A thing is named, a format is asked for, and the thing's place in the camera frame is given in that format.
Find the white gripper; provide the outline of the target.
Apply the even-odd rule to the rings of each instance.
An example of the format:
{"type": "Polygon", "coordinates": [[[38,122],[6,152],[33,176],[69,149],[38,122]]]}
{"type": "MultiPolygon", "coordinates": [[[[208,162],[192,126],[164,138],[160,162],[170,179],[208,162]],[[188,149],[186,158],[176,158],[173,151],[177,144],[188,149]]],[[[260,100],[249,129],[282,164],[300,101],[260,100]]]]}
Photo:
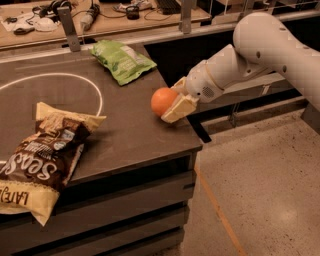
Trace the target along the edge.
{"type": "Polygon", "coordinates": [[[201,103],[209,103],[220,97],[224,92],[216,84],[210,73],[207,60],[203,60],[194,66],[187,77],[180,78],[171,89],[179,95],[161,116],[161,119],[166,123],[174,123],[194,112],[198,100],[201,103]]]}

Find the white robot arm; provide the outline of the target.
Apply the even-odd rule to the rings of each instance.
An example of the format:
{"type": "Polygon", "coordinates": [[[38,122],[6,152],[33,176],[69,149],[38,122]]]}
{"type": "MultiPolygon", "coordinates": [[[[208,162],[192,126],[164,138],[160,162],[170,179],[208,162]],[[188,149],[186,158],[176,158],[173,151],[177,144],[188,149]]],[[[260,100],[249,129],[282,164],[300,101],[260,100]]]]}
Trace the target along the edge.
{"type": "Polygon", "coordinates": [[[304,45],[276,17],[251,13],[241,19],[233,42],[194,66],[171,87],[177,93],[160,115],[174,123],[210,103],[225,90],[268,71],[275,71],[320,110],[320,52],[304,45]]]}

